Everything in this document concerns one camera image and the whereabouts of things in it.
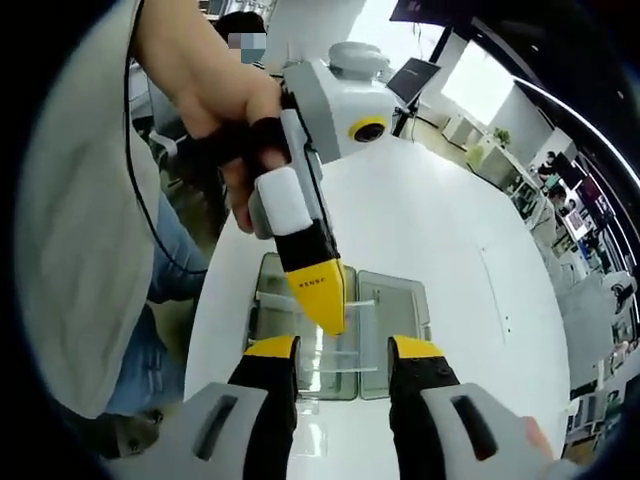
computer screen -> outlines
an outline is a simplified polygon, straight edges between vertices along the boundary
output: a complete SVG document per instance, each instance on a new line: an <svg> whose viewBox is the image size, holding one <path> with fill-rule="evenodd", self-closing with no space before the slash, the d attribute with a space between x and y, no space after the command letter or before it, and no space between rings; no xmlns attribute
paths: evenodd
<svg viewBox="0 0 640 480"><path fill-rule="evenodd" d="M434 63L410 58L389 80L387 87L408 105L422 93L438 70L440 67Z"/></svg>

transparent lid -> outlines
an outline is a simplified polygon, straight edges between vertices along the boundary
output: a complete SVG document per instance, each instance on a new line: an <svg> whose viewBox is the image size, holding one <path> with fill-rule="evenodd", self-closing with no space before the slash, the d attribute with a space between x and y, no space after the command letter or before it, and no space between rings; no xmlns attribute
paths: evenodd
<svg viewBox="0 0 640 480"><path fill-rule="evenodd" d="M277 312L273 318L289 323L300 336L299 368L306 372L373 372L380 365L376 304L374 300L345 304L346 329L342 335L325 333L302 312L294 298L256 292L260 310Z"/></svg>

